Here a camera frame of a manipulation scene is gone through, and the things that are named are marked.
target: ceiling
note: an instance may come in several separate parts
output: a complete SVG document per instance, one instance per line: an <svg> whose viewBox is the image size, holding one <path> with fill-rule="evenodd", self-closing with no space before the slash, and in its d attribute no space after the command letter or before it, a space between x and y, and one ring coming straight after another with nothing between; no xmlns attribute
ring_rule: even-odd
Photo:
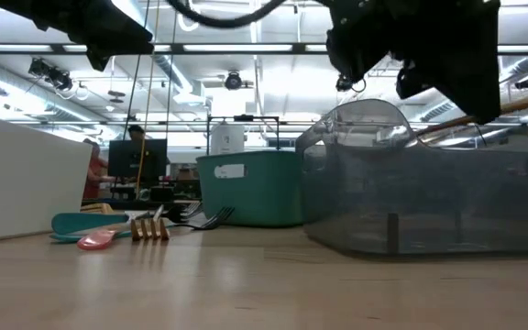
<svg viewBox="0 0 528 330"><path fill-rule="evenodd" d="M121 6L127 1L129 0L114 0L114 3ZM502 4L505 7L500 12L499 43L528 43L528 0L508 0L502 1ZM198 27L193 31L184 31L175 22L174 12L165 1L138 0L136 5L142 14L146 14L148 10L148 26L152 30L158 26L156 38L162 43L325 43L325 32L331 28L328 10L309 2L300 2L297 14L292 4L284 5L262 19L253 30L250 27L235 30ZM248 0L195 0L193 5L212 17L237 17L253 10ZM69 42L64 33L54 29L40 31L31 21L0 9L0 43ZM83 55L0 55L0 69L41 87L48 92L46 98L52 100L60 96L47 83L37 81L28 74L28 67L35 57L69 71L75 85L80 83L83 86L76 95L76 88L68 93L61 93L65 98L72 96L66 107L84 108L108 120L123 120L131 101L132 114L143 114L147 108L150 113L165 114L170 108L173 114L171 120L205 119L204 106L173 99L178 92L169 88L167 75L156 65L153 66L150 56L141 56L137 81L134 82L138 56L117 56L115 65L110 64L105 71L100 72L93 70ZM258 73L261 114L283 116L287 120L315 120L345 100L356 98L385 99L397 105L408 119L415 120L430 107L445 100L435 90L400 100L394 88L400 63L388 58L381 61L369 74L366 90L358 95L336 92L337 72L325 55L258 55L256 60L253 55L174 55L172 60L181 75L195 87L194 94L203 91L202 96L214 100L245 99L246 106L240 106L239 113L258 112L255 89L225 91L222 88L222 78L230 71L239 72L243 80L250 82L257 80ZM516 60L518 59L506 59L502 65L508 67ZM112 97L107 94L110 90L124 93L124 102L110 104ZM113 105L115 110L108 111L108 105ZM432 121L447 120L450 116L461 116L461 112L456 110L434 117ZM185 126L173 129L189 130Z"/></svg>

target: teal plastic bin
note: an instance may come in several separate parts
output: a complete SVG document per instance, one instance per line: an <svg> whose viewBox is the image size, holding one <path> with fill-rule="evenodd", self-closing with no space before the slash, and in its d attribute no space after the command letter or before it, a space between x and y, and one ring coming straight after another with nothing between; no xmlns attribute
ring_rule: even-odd
<svg viewBox="0 0 528 330"><path fill-rule="evenodd" d="M253 151L197 159L207 217L235 211L226 225L287 227L301 217L300 160L289 151Z"/></svg>

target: table surface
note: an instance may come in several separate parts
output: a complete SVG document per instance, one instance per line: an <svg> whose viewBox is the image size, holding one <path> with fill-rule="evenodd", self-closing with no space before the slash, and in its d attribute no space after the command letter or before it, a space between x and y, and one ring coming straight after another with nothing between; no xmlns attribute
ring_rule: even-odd
<svg viewBox="0 0 528 330"><path fill-rule="evenodd" d="M350 258L301 228L0 241L0 329L528 329L528 259Z"/></svg>

